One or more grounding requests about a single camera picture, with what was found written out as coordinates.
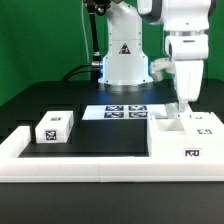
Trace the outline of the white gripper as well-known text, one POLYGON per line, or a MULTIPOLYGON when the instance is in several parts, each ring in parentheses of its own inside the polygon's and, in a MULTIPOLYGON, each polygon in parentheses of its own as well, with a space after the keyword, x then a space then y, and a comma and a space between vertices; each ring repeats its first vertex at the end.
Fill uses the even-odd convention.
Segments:
POLYGON ((208 35, 169 35, 165 38, 165 52, 174 65, 178 110, 185 112, 187 103, 199 97, 204 60, 209 54, 208 35))

